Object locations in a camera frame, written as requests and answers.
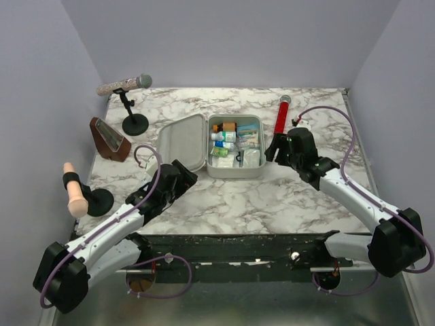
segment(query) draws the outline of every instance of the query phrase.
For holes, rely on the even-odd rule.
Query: microphone stand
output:
[[[144,115],[141,115],[140,113],[133,114],[131,112],[131,107],[135,106],[135,101],[129,101],[127,99],[127,92],[128,90],[123,90],[122,88],[114,90],[114,94],[120,96],[121,102],[128,112],[128,117],[126,117],[122,122],[122,129],[129,136],[139,136],[147,131],[150,124]]]

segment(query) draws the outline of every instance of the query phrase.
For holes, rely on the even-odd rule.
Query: marble tabletop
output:
[[[127,94],[135,100],[133,113],[142,113],[150,127],[142,135],[129,137],[132,149],[124,162],[96,155],[90,186],[114,194],[115,204],[103,217],[82,217],[76,232],[84,234],[110,216],[143,179],[143,169],[133,160],[134,148],[142,143],[156,145],[158,131],[169,122],[201,113],[254,114],[261,118],[266,146],[272,140],[279,98],[292,97],[287,128],[292,117],[316,105],[330,105],[346,111],[339,89],[301,88],[157,88]],[[119,96],[112,96],[105,121],[122,132],[126,110]],[[311,125],[319,154],[341,162],[349,146],[351,129],[341,115],[328,110],[304,116]],[[142,157],[149,154],[143,151]],[[356,147],[347,164],[347,174],[370,189],[368,175]],[[291,168],[267,163],[258,179],[212,179],[205,168],[197,172],[198,182],[173,206],[140,229],[141,234],[255,234],[304,233],[341,230],[366,232],[362,223],[338,202],[302,182]]]

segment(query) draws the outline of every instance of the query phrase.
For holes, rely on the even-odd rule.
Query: plastic container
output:
[[[260,165],[256,168],[217,168],[211,165],[213,141],[209,136],[213,125],[235,122],[238,126],[258,124],[260,145]],[[204,165],[210,177],[216,179],[253,179],[263,173],[266,157],[264,156],[264,133],[261,120],[256,115],[221,114],[212,115],[207,121],[202,114],[195,114],[171,122],[158,133],[157,151],[163,163],[179,160],[186,168],[195,172]]]

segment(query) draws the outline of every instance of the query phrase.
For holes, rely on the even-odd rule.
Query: wooden metronome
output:
[[[102,158],[123,162],[130,153],[131,143],[104,120],[93,117],[89,123],[95,146]]]

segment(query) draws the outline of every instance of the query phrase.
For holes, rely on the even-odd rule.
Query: red tube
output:
[[[275,123],[275,130],[273,132],[274,134],[284,133],[285,121],[287,120],[288,107],[289,107],[289,101],[288,102],[281,101],[281,104],[279,104],[277,122]]]

